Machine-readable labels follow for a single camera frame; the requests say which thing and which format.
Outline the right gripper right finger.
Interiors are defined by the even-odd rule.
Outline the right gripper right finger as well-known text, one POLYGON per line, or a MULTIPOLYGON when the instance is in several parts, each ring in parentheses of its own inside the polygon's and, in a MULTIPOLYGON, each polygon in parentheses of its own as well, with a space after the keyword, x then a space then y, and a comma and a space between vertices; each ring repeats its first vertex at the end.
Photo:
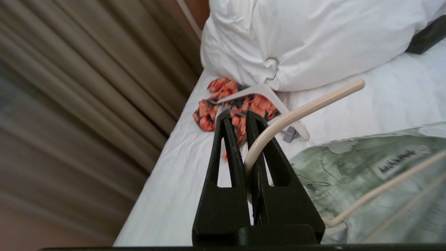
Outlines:
POLYGON ((320 244, 325 224, 276 139, 246 178, 254 218, 246 244, 320 244))

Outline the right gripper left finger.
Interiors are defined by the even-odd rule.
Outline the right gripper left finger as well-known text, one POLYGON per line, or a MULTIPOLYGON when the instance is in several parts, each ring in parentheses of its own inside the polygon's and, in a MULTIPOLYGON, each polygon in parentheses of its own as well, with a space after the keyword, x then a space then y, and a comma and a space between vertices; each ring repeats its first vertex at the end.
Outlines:
POLYGON ((217 117, 210 161, 192 227, 194 245, 236 245, 237 232, 250 225, 244 167, 228 110, 217 117), (221 146, 225 144, 231 187, 218 187, 221 146))

